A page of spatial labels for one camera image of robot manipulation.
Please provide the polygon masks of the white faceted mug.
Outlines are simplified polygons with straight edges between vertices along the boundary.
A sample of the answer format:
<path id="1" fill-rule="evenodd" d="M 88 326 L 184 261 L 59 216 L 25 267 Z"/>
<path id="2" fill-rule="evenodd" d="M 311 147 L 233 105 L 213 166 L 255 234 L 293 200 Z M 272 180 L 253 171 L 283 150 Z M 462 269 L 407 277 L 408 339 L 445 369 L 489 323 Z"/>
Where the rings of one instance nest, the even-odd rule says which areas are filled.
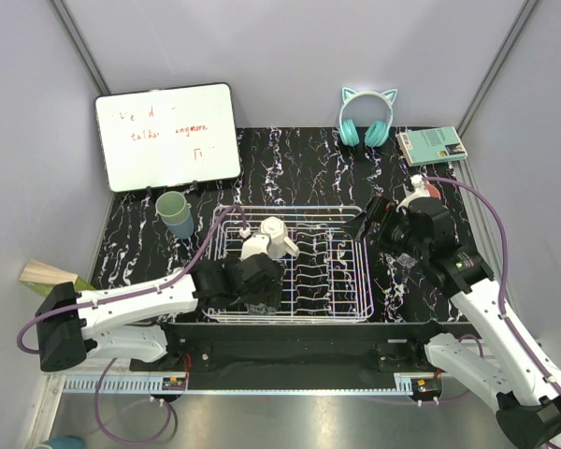
<path id="1" fill-rule="evenodd" d="M 269 237 L 266 252 L 272 259 L 281 259 L 286 254 L 292 257 L 299 256 L 299 248 L 289 237 L 289 230 L 280 218 L 275 216 L 266 218 L 260 223 L 259 231 Z"/>

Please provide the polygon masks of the clear glass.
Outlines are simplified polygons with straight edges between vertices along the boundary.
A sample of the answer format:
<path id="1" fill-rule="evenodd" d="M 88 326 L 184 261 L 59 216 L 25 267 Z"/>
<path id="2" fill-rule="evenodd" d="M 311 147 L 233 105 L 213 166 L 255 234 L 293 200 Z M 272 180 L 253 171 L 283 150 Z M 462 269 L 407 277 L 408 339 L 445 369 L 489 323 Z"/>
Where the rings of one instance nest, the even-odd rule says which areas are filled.
<path id="1" fill-rule="evenodd" d="M 276 309 L 274 307 L 267 306 L 266 304 L 247 304 L 247 312 L 254 315 L 274 315 Z"/>
<path id="2" fill-rule="evenodd" d="M 414 257 L 406 253 L 402 253 L 401 255 L 399 255 L 396 258 L 396 262 L 407 269 L 414 268 L 418 264 L 418 261 Z"/>

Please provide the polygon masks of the pink plastic cup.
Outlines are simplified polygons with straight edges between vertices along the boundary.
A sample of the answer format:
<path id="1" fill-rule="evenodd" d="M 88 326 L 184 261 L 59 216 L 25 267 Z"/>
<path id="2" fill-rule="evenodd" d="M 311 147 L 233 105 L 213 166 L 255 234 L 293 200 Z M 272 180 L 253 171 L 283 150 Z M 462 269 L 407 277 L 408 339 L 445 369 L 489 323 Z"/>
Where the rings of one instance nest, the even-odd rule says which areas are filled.
<path id="1" fill-rule="evenodd" d="M 425 188 L 431 197 L 441 199 L 441 193 L 436 186 L 432 185 L 431 183 L 426 183 Z"/>

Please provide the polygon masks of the blue plastic cup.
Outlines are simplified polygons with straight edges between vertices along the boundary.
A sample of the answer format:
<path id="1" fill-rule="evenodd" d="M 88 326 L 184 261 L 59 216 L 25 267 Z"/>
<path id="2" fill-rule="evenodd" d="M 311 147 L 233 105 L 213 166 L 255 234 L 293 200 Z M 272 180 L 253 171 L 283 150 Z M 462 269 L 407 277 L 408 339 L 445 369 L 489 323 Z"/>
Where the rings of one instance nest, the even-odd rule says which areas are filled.
<path id="1" fill-rule="evenodd" d="M 167 229 L 178 239 L 189 239 L 194 233 L 194 220 L 189 209 L 174 215 L 162 215 L 161 219 Z"/>

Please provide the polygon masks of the green plastic cup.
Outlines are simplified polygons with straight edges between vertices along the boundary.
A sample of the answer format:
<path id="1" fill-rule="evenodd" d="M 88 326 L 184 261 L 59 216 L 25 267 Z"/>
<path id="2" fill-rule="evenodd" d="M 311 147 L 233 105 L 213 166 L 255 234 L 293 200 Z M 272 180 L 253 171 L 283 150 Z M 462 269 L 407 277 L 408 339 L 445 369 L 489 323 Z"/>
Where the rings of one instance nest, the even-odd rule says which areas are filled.
<path id="1" fill-rule="evenodd" d="M 155 203 L 156 213 L 167 225 L 184 223 L 190 213 L 190 204 L 184 194 L 169 191 L 161 194 Z"/>

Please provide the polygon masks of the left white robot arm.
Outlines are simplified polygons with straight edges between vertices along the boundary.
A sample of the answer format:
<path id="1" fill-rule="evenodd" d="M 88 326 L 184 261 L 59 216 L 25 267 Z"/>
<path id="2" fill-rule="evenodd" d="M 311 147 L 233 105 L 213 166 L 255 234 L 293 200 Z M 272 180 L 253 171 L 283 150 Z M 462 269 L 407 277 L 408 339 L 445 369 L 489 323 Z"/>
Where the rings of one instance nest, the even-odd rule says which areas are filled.
<path id="1" fill-rule="evenodd" d="M 137 322 L 199 308 L 223 309 L 235 302 L 280 301 L 284 265 L 265 253 L 204 259 L 175 276 L 111 290 L 76 291 L 58 284 L 36 311 L 40 368 L 72 369 L 88 358 L 134 358 L 164 370 L 182 361 L 183 348 L 159 325 Z"/>

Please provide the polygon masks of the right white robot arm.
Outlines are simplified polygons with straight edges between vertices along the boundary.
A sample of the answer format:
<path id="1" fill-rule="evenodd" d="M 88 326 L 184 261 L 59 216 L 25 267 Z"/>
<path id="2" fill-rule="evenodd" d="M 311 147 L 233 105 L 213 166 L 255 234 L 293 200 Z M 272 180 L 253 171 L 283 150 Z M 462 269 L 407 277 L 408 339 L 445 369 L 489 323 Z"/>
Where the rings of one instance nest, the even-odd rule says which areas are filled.
<path id="1" fill-rule="evenodd" d="M 376 196 L 344 229 L 361 240 L 373 224 L 379 227 L 381 251 L 415 259 L 496 360 L 491 364 L 440 331 L 406 347 L 409 365 L 451 374 L 495 413 L 501 431 L 518 448 L 539 448 L 560 435 L 561 369 L 500 298 L 501 285 L 482 256 L 457 241 L 449 210 L 432 196 L 413 195 L 401 204 Z"/>

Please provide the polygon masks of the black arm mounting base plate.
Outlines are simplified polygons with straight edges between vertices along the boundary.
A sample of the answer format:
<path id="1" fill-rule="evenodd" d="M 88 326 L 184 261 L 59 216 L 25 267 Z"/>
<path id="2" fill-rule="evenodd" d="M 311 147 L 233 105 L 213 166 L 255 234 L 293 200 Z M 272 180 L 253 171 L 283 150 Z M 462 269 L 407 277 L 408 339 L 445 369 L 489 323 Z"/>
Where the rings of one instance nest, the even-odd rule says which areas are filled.
<path id="1" fill-rule="evenodd" d="M 132 371 L 173 372 L 188 355 L 189 389 L 225 390 L 381 390 L 396 385 L 397 372 L 429 371 L 420 347 L 446 332 L 475 334 L 467 323 L 354 325 L 165 326 L 173 352 L 147 364 L 131 357 Z"/>

